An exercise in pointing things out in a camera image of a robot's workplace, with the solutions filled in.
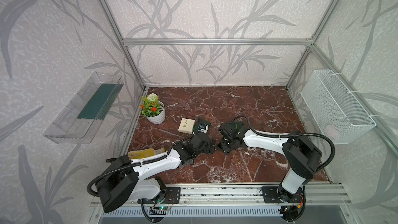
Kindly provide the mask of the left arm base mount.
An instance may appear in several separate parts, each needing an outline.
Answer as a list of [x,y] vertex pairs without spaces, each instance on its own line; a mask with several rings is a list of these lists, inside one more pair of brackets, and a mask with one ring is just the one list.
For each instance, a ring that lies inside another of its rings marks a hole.
[[149,196],[144,199],[139,199],[138,203],[141,204],[176,204],[179,203],[181,196],[180,187],[166,187],[160,189],[153,197]]

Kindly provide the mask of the green box base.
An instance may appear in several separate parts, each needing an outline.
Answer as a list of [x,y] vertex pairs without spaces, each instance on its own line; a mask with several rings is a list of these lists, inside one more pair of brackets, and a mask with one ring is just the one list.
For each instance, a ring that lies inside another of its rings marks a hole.
[[229,155],[230,153],[231,153],[231,151],[233,151],[233,150],[235,150],[235,148],[233,147],[233,146],[230,146],[230,145],[225,145],[225,144],[222,144],[222,143],[219,143],[218,145],[217,145],[217,148],[221,151],[221,152],[223,152],[224,154],[226,154],[226,155]]

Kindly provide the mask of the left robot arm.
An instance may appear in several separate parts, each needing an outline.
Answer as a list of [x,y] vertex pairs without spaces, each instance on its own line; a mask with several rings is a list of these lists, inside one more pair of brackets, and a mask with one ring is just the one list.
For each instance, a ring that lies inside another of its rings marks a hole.
[[162,190],[161,183],[151,179],[153,176],[192,164],[198,155],[212,154],[215,148],[215,141],[198,132],[158,155],[143,159],[123,155],[88,183],[87,192],[100,199],[106,213],[118,209],[134,195],[138,199],[153,199]]

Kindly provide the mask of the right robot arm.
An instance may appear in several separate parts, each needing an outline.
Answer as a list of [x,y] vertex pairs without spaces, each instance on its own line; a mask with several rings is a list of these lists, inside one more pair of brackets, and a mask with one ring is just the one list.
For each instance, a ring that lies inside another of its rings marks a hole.
[[[329,165],[335,157],[335,146],[330,138],[318,133],[268,133],[245,126],[242,122],[226,122],[219,128],[222,140],[218,148],[225,154],[240,148],[260,148],[286,157],[290,169],[279,185],[280,198],[291,199],[315,174]],[[310,137],[326,141],[331,148],[328,159],[321,163],[322,151]]]

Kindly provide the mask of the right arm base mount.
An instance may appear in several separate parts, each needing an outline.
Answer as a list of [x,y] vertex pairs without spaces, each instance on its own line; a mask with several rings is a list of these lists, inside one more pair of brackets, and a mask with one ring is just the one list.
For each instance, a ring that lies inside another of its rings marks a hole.
[[302,205],[305,200],[305,187],[300,187],[296,193],[290,193],[282,186],[264,186],[260,195],[265,203]]

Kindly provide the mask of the green jewelry box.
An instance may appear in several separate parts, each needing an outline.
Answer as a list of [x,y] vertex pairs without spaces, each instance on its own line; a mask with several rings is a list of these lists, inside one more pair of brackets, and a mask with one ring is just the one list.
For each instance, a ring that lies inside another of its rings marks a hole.
[[210,127],[211,127],[210,122],[204,120],[202,117],[199,117],[198,120],[194,124],[193,134],[196,134],[198,132],[203,132],[203,133],[207,134]]

